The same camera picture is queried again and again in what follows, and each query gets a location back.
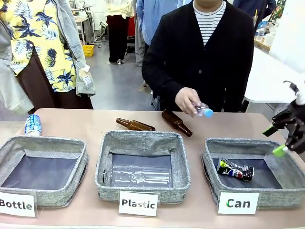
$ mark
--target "black pants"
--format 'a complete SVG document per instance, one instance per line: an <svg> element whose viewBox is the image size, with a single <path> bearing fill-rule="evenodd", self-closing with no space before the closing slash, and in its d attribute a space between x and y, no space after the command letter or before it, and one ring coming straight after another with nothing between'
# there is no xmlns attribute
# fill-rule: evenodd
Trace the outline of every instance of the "black pants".
<svg viewBox="0 0 305 229"><path fill-rule="evenodd" d="M121 15L107 16L109 31L109 61L123 60L127 49L128 20Z"/></svg>
<svg viewBox="0 0 305 229"><path fill-rule="evenodd" d="M69 92L54 92L34 48L29 64L18 74L17 80L34 105L29 114L40 108L93 109L91 99L75 89Z"/></svg>

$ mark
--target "storage bin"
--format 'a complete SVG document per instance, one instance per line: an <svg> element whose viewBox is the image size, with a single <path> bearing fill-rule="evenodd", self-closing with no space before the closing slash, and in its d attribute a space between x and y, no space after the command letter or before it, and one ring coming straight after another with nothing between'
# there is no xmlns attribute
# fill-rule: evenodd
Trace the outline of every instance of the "storage bin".
<svg viewBox="0 0 305 229"><path fill-rule="evenodd" d="M279 144L252 139L210 138L202 155L214 200L221 192L259 193L259 208L295 207L305 197L305 173L296 161L286 154L275 157L272 150ZM254 167L251 181L242 181L218 174L219 158L224 157L238 165Z"/></svg>
<svg viewBox="0 0 305 229"><path fill-rule="evenodd" d="M80 140L15 136L0 148L0 192L36 195L38 207L71 201L88 162Z"/></svg>
<svg viewBox="0 0 305 229"><path fill-rule="evenodd" d="M171 187L111 187L103 173L112 165L170 168ZM182 137L173 132L109 131L105 134L95 172L99 197L119 201L120 191L159 194L160 203L181 203L190 186L190 172Z"/></svg>
<svg viewBox="0 0 305 229"><path fill-rule="evenodd" d="M85 57L92 57L94 53L94 45L83 45Z"/></svg>

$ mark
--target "blue shirt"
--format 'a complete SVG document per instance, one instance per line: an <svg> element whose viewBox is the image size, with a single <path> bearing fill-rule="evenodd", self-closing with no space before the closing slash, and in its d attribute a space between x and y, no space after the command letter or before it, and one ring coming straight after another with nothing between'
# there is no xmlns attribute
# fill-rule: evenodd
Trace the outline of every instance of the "blue shirt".
<svg viewBox="0 0 305 229"><path fill-rule="evenodd" d="M178 0L177 8L184 6L186 4L189 4L191 1L193 1L193 0Z"/></svg>
<svg viewBox="0 0 305 229"><path fill-rule="evenodd" d="M140 27L146 44L151 45L161 17L177 6L178 0L137 0L137 14L142 20Z"/></svg>

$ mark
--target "brown skirt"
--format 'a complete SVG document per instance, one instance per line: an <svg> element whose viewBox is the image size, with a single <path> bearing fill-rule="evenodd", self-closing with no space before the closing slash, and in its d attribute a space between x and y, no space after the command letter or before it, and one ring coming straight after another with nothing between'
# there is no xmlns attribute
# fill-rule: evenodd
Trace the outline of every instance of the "brown skirt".
<svg viewBox="0 0 305 229"><path fill-rule="evenodd" d="M91 99L75 89L69 92L54 92L34 48L29 64L18 74L19 84L34 105L29 114L40 108L93 109Z"/></svg>

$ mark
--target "floral print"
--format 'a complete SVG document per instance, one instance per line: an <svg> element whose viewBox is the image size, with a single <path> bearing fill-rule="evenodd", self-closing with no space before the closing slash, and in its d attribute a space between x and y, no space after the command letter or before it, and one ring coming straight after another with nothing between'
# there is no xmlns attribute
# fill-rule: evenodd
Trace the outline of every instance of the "floral print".
<svg viewBox="0 0 305 229"><path fill-rule="evenodd" d="M278 0L276 4L276 8L272 11L269 21L276 20L281 18L283 15L284 7L286 4L286 0Z"/></svg>
<svg viewBox="0 0 305 229"><path fill-rule="evenodd" d="M18 75L35 47L53 90L68 92L75 88L75 66L57 26L56 10L52 0L0 0L0 20L11 40L11 69Z"/></svg>

